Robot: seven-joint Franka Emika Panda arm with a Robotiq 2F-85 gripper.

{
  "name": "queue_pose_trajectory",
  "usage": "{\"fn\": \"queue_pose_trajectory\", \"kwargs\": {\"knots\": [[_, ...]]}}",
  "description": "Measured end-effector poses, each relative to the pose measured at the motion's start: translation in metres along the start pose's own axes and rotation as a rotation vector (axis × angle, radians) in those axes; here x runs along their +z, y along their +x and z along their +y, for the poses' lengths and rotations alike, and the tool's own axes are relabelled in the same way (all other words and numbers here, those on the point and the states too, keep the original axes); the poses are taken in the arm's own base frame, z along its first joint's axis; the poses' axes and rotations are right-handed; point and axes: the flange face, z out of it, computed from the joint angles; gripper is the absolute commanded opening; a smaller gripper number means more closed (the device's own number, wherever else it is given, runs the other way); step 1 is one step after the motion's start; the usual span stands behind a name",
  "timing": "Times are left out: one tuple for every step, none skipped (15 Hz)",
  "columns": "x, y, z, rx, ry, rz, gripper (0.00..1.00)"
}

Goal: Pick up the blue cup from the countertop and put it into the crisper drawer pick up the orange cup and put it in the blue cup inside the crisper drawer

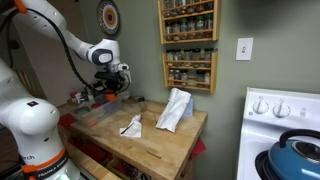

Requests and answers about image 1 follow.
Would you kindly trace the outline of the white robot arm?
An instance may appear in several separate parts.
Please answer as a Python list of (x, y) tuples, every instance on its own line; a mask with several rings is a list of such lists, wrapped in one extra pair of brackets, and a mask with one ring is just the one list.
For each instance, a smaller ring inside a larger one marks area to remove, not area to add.
[[(11, 20), (55, 40), (80, 59), (109, 65), (116, 73), (123, 65), (118, 42), (104, 39), (96, 45), (81, 41), (66, 26), (64, 17), (46, 0), (0, 0), (3, 22)], [(16, 73), (0, 62), (0, 123), (13, 134), (27, 180), (79, 180), (80, 170), (63, 145), (57, 124), (58, 109), (32, 96)]]

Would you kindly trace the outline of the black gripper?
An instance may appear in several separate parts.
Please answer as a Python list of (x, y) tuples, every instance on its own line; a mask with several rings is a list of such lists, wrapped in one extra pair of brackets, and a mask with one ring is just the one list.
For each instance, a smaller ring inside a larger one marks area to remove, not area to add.
[(126, 63), (107, 64), (104, 71), (98, 71), (94, 77), (103, 80), (105, 86), (116, 93), (126, 91), (132, 82)]

